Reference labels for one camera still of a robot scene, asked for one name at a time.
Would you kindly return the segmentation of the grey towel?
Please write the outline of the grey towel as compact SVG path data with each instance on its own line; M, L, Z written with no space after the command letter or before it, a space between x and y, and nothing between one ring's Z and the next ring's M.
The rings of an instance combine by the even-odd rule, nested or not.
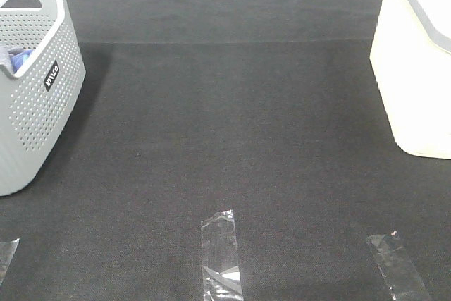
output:
M0 64L4 66L9 73L14 74L11 57L5 46L0 46Z

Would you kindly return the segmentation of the blue towel in basket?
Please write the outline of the blue towel in basket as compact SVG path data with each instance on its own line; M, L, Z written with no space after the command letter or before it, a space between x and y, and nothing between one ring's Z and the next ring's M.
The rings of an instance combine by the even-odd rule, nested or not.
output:
M34 49L24 49L23 47L11 47L7 49L11 60L13 72L15 73L30 57Z

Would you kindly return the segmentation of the black table mat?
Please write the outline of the black table mat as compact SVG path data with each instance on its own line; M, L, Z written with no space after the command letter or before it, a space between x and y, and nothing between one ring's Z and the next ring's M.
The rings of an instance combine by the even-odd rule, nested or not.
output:
M2 300L200 300L200 224L232 209L246 300L387 300L397 231L450 299L450 162L393 139L381 0L67 0L87 69L33 182Z

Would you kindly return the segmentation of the centre clear tape strip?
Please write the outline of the centre clear tape strip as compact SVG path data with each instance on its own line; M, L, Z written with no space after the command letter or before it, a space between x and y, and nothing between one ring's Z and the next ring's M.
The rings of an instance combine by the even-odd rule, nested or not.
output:
M203 298L243 300L233 212L203 220L201 237Z

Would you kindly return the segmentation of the clear tape strip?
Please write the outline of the clear tape strip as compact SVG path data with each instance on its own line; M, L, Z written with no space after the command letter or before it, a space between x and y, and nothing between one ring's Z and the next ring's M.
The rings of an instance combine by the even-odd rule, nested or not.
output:
M3 283L20 239L0 242L0 285Z
M397 231L370 235L366 244L388 287L391 300L432 300Z
M203 298L243 300L233 212L203 220L201 237Z

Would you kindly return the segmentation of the grey perforated laundry basket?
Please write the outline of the grey perforated laundry basket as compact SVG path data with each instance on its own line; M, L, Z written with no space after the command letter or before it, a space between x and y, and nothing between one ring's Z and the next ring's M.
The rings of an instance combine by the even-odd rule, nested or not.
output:
M1 9L1 46L34 49L14 73L1 65L1 195L27 186L77 101L85 65L66 0Z

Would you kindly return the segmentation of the cream white laundry basket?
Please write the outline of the cream white laundry basket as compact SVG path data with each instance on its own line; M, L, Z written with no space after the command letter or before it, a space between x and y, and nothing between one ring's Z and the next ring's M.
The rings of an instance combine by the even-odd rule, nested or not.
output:
M450 0L382 0L369 55L397 146L450 158Z

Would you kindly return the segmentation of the right clear tape strip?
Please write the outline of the right clear tape strip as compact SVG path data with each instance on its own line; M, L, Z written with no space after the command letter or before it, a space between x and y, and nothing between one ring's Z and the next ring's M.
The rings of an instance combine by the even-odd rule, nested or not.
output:
M366 244L388 287L391 300L432 300L397 231L370 235Z

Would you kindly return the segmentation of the left clear tape strip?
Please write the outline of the left clear tape strip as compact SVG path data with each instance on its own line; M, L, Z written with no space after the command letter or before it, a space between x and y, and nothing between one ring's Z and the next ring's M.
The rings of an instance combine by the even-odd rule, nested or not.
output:
M0 285L3 283L20 239L0 242Z

